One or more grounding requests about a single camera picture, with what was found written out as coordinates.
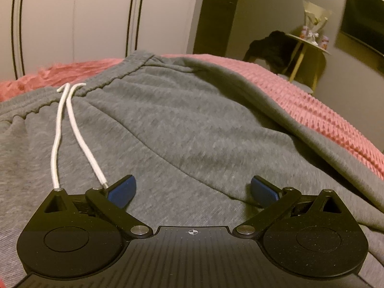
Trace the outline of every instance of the gray sweatpants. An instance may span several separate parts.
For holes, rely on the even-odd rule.
[[[369,240],[360,276],[384,287],[384,182],[346,150],[294,121],[240,75],[191,58],[136,52],[86,81],[72,99],[79,129],[109,183],[137,179],[127,211],[150,225],[228,225],[259,210],[258,174],[304,194],[331,188]],[[60,94],[48,87],[0,104],[0,277],[24,276],[17,238],[52,190],[49,160]],[[67,114],[61,186],[84,193],[97,179]]]

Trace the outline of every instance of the white drawstring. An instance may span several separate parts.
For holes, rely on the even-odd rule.
[[[59,188],[59,180],[58,180],[58,174],[57,174],[57,152],[59,147],[59,142],[61,138],[61,118],[63,115],[63,105],[64,101],[66,102],[66,107],[68,111],[68,117],[70,119],[70,124],[72,127],[72,131],[74,132],[74,135],[76,137],[76,140],[78,144],[80,145],[81,149],[83,150],[85,156],[87,157],[89,163],[92,166],[93,171],[95,172],[100,184],[104,188],[108,188],[107,180],[103,174],[103,172],[100,169],[100,166],[98,165],[95,157],[93,156],[91,150],[85,143],[83,137],[81,136],[81,133],[79,131],[79,128],[76,123],[76,119],[74,117],[73,107],[72,107],[72,96],[74,95],[74,92],[77,88],[83,87],[86,85],[85,83],[78,83],[72,86],[71,90],[69,90],[70,85],[66,83],[62,87],[60,87],[57,91],[61,92],[62,88],[65,86],[65,90],[63,95],[61,96],[60,102],[59,102],[59,108],[57,110],[57,116],[56,116],[56,135],[55,140],[52,148],[52,155],[51,155],[51,173],[52,173],[52,181],[53,181],[53,188]]]

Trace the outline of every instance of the white wardrobe door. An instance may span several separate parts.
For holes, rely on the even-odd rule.
[[[73,61],[74,0],[23,0],[22,50],[25,73]]]
[[[14,80],[11,42],[12,0],[0,0],[0,81]]]
[[[131,0],[75,0],[74,60],[125,57]]]
[[[199,1],[143,0],[138,49],[156,54],[186,53],[196,3]]]

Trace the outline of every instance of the small round table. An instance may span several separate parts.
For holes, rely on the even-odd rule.
[[[311,43],[311,42],[309,42],[307,40],[304,40],[304,39],[302,39],[302,38],[300,38],[298,36],[294,36],[293,34],[289,34],[289,33],[286,33],[286,35],[289,36],[290,38],[296,39],[298,41],[296,47],[294,48],[294,50],[292,52],[291,61],[296,56],[296,53],[299,50],[301,44],[302,43],[304,44],[303,48],[301,49],[299,58],[297,59],[296,65],[293,68],[293,72],[292,72],[292,74],[289,77],[289,82],[293,82],[294,78],[296,77],[297,71],[299,70],[299,67],[301,65],[301,62],[303,61],[304,55],[305,55],[308,47],[313,47],[313,48],[319,50],[319,52],[318,52],[319,56],[318,56],[318,59],[317,59],[316,69],[315,69],[315,73],[314,73],[314,77],[313,77],[313,82],[312,82],[312,87],[311,87],[312,92],[314,92],[314,90],[316,88],[316,85],[317,85],[317,80],[318,80],[318,77],[319,77],[320,54],[321,54],[321,52],[324,52],[324,53],[327,53],[328,55],[330,55],[330,53],[327,50],[324,50],[323,48],[321,48],[321,47],[319,47],[317,45],[314,45],[313,43]]]

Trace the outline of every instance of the pink blanket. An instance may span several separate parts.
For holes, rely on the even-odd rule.
[[[256,64],[207,54],[165,56],[193,57],[239,73],[270,96],[297,122],[345,148],[384,180],[384,154],[340,115],[279,76]],[[40,70],[36,75],[26,75],[16,81],[0,82],[0,102],[37,88],[80,82],[121,61],[122,59],[103,59],[68,65],[57,64]]]

